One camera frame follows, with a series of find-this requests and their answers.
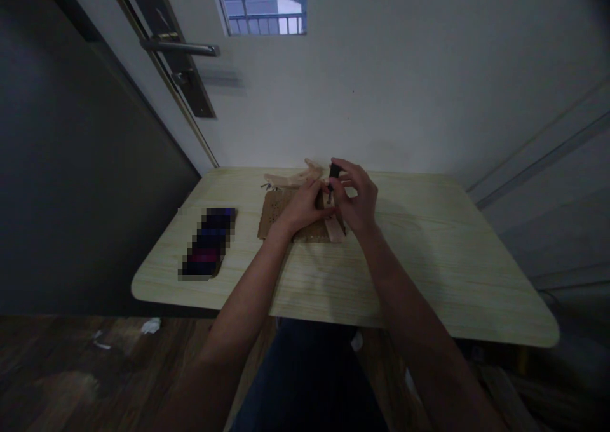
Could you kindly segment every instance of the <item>white door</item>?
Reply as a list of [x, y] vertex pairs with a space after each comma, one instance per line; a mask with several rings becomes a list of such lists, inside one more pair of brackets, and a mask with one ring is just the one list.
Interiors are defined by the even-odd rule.
[[221, 50], [194, 58], [221, 166], [342, 156], [469, 186], [610, 74], [592, 0], [306, 0], [306, 34], [275, 36], [231, 36], [222, 0], [169, 2]]

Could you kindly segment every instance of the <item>leg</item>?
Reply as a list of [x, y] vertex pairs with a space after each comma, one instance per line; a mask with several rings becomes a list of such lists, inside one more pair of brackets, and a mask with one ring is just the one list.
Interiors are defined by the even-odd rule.
[[284, 319], [233, 430], [316, 428], [385, 422], [349, 341], [356, 328]]

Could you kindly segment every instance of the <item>cardboard sheet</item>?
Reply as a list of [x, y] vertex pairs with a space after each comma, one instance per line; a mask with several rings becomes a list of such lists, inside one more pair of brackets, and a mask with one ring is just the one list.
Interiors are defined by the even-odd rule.
[[[278, 217], [280, 217], [283, 209], [290, 203], [290, 200], [297, 193], [295, 189], [279, 189], [277, 191], [269, 191], [265, 195], [265, 202], [262, 206], [261, 221], [259, 222], [259, 233], [260, 239], [265, 239], [271, 224], [273, 224]], [[320, 192], [316, 198], [316, 208], [324, 208], [323, 193]], [[345, 232], [345, 225], [340, 216], [337, 216], [341, 228]], [[326, 230], [326, 225], [321, 219], [319, 221], [304, 227], [296, 233], [293, 241], [313, 241], [317, 243], [330, 243], [329, 233]]]

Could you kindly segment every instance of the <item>gray wall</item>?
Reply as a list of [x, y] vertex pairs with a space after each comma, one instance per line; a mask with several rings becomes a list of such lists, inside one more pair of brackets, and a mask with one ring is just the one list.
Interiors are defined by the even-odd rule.
[[559, 323], [559, 343], [533, 357], [553, 382], [596, 395], [609, 394], [610, 376], [608, 151], [610, 113], [480, 204]]
[[199, 174], [53, 0], [0, 27], [0, 313], [205, 314], [130, 293]]

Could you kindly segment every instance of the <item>table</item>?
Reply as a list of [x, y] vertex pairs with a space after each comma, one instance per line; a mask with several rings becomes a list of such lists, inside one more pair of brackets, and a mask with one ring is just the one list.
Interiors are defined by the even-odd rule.
[[[220, 309], [262, 244], [257, 239], [264, 173], [216, 168], [186, 199], [132, 282], [136, 299]], [[552, 346], [555, 318], [460, 185], [443, 175], [370, 173], [377, 223], [453, 337]], [[178, 282], [178, 268], [206, 208], [237, 208], [235, 234], [216, 278]], [[270, 314], [383, 327], [354, 234], [343, 244], [293, 243]]]

